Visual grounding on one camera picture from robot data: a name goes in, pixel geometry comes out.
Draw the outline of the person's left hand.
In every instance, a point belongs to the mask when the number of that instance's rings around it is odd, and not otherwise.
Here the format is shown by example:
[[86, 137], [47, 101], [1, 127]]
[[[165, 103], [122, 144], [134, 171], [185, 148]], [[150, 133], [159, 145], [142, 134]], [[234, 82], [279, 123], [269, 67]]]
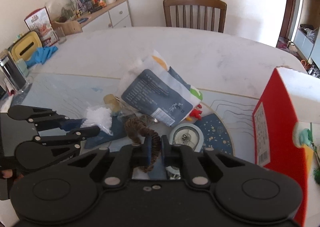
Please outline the person's left hand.
[[0, 172], [0, 178], [1, 179], [9, 179], [13, 176], [13, 171], [11, 169], [8, 170], [2, 170]]

